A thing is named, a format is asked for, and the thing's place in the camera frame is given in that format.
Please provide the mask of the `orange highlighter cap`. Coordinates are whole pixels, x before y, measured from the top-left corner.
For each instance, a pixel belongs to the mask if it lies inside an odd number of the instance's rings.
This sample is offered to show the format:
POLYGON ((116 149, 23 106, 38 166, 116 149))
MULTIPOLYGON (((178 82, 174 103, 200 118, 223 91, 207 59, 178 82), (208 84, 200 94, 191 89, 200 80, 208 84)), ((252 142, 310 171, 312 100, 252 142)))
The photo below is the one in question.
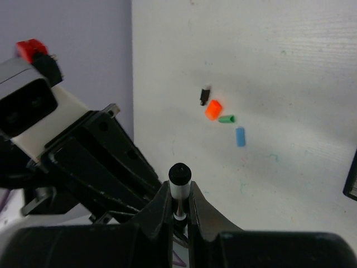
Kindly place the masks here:
POLYGON ((209 120, 214 121, 220 116, 222 110, 223 106, 220 104, 220 102, 216 99, 213 99, 207 106, 207 109, 205 110, 205 115, 209 120))

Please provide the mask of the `black cap marker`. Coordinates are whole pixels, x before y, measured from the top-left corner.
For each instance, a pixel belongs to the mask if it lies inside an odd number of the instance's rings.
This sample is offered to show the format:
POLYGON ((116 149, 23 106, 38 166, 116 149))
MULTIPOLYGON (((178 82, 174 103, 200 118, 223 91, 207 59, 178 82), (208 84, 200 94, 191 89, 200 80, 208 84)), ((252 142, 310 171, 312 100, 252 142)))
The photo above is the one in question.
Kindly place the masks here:
POLYGON ((176 228, 182 233, 187 226, 191 177, 191 169, 181 162, 174 164, 168 172, 173 218, 176 228))

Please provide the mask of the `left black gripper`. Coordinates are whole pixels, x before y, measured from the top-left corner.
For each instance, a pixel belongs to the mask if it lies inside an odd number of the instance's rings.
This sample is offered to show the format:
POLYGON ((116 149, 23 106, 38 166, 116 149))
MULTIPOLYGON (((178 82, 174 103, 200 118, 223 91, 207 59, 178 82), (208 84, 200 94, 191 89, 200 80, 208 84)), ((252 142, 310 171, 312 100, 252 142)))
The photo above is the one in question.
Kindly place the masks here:
POLYGON ((110 104, 89 111, 45 145, 41 165, 90 213, 93 223, 130 220, 161 182, 115 118, 110 104))

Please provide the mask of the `small black pen cap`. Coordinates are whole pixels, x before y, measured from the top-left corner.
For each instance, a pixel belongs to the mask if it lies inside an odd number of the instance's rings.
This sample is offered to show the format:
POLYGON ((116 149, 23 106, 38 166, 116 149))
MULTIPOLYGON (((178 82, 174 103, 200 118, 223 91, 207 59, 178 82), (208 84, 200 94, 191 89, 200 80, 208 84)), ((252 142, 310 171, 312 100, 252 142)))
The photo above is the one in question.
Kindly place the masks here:
POLYGON ((201 90, 200 105, 205 106, 210 98, 211 87, 206 87, 201 90))

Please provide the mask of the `blue marker cap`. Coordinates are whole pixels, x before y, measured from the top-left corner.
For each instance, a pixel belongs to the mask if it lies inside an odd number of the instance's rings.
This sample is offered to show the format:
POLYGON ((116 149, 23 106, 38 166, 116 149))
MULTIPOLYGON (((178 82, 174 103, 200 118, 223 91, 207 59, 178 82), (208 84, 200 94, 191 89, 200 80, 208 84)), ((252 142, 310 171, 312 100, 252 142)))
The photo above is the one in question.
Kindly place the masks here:
POLYGON ((235 136, 236 136, 237 147, 244 147, 246 145, 245 129, 243 127, 236 128, 235 136))

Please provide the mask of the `green marker cap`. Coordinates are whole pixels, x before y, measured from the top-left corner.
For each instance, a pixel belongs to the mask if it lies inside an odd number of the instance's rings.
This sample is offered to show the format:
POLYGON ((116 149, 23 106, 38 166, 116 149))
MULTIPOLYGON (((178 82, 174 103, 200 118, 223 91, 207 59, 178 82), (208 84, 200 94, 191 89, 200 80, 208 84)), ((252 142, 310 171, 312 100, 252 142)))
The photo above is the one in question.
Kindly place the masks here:
POLYGON ((235 115, 224 115, 218 118, 219 123, 235 123, 235 115))

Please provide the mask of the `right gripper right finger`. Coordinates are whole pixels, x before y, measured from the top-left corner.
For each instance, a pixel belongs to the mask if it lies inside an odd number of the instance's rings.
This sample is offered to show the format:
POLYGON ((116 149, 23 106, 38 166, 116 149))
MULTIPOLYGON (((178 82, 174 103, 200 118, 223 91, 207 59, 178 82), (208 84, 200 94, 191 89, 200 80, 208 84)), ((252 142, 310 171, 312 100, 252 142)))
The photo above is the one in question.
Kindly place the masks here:
POLYGON ((190 267, 356 267, 352 248, 333 233, 241 229, 195 182, 189 208, 190 267))

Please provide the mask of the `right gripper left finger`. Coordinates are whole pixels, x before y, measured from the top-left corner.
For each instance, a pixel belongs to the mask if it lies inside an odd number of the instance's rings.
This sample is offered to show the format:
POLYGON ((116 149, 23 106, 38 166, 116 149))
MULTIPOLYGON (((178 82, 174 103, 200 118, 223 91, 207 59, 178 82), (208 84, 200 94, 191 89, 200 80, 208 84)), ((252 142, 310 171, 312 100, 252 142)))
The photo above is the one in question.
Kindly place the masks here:
POLYGON ((16 231, 1 267, 171 267, 171 194, 156 196, 123 224, 28 227, 16 231))

